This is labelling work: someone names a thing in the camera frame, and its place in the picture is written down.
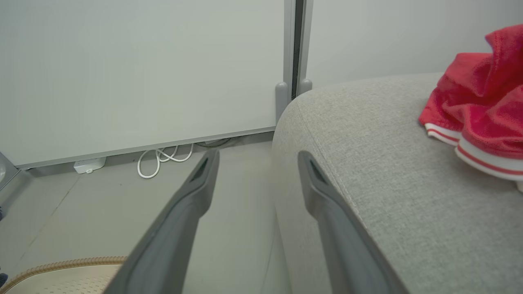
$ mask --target gray fabric sofa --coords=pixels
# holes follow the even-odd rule
[[[274,199],[293,292],[331,287],[297,155],[313,154],[411,293],[522,293],[523,196],[417,118],[441,73],[314,89],[276,127]]]

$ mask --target gray tile floor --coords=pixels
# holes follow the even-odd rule
[[[200,220],[184,293],[290,293],[270,195],[272,133],[235,138],[221,148],[210,210]],[[180,155],[188,146],[180,148]],[[0,266],[11,277],[76,258],[128,255],[181,186],[205,148],[183,163],[137,174],[141,153],[107,158],[92,174],[72,163],[20,172],[2,191]],[[142,172],[156,166],[154,152]]]

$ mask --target beige basket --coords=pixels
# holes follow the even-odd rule
[[[0,294],[102,293],[126,258],[84,258],[34,267],[7,282]]]

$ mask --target white partition wall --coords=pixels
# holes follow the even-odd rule
[[[274,129],[290,3],[1,1],[0,151],[34,167]]]
[[[306,0],[299,78],[317,88],[444,71],[459,52],[490,52],[484,36],[522,12],[520,0]]]

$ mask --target red stripe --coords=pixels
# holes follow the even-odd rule
[[[449,135],[445,135],[444,133],[442,133],[442,132],[440,132],[440,131],[438,131],[438,130],[435,130],[435,129],[428,129],[428,130],[427,130],[427,133],[428,133],[428,132],[438,133],[438,134],[440,134],[442,137],[447,138],[447,139],[449,139],[449,140],[452,140],[452,141],[454,141],[454,142],[458,142],[458,141],[459,141],[459,139],[456,139],[456,138],[451,137],[451,136],[449,136]]]
[[[504,169],[504,168],[501,168],[501,167],[498,167],[498,166],[495,166],[495,165],[492,165],[492,164],[488,164],[488,163],[486,163],[484,161],[481,161],[481,160],[477,159],[476,157],[473,157],[472,155],[470,155],[467,151],[465,151],[459,145],[458,145],[458,150],[459,150],[459,152],[461,152],[461,154],[465,155],[466,157],[468,157],[473,162],[475,162],[477,164],[481,164],[481,165],[483,165],[486,168],[490,168],[490,169],[492,169],[494,171],[497,171],[497,172],[500,172],[500,173],[509,174],[509,175],[518,175],[518,176],[523,175],[523,171],[513,171],[512,169]]]

